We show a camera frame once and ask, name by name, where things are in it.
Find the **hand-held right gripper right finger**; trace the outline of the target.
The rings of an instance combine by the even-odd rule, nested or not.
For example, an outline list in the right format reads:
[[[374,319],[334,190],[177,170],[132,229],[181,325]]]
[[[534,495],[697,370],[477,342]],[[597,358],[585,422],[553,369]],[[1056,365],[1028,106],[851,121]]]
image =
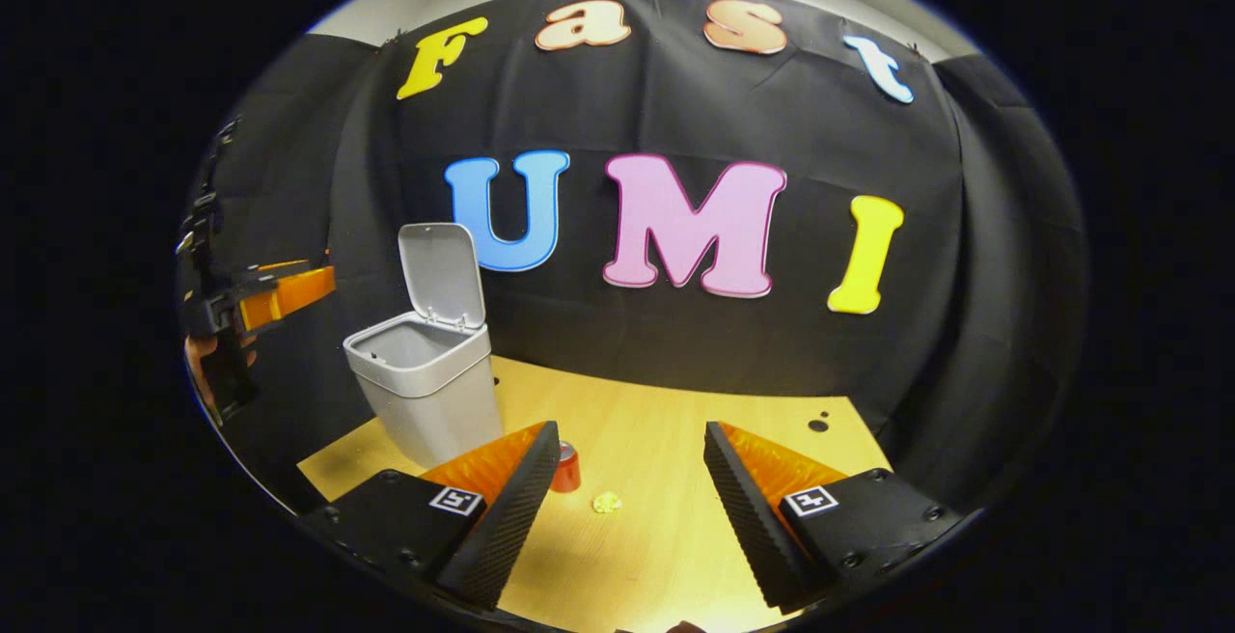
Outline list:
[[[884,466],[853,475],[719,421],[704,461],[764,602],[827,611],[918,566],[966,519]]]

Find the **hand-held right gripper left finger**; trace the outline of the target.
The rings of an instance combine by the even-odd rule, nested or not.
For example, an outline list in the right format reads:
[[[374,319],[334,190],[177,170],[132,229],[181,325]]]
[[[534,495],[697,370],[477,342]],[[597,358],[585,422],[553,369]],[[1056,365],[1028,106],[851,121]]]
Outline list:
[[[496,608],[559,469],[559,424],[543,421],[420,475],[383,469],[320,510],[310,536],[409,594]]]

